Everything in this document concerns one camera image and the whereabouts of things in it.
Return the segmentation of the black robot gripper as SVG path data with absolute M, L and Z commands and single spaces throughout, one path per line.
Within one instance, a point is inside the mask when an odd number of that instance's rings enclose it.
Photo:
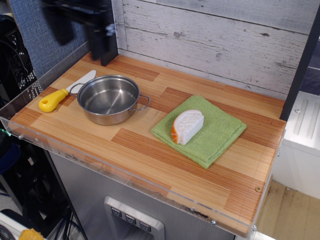
M 95 25 L 95 0 L 42 0 L 41 6 L 49 27 L 60 45 L 73 38 L 72 21 L 86 26 L 92 58 L 103 58 L 110 50 L 106 28 Z

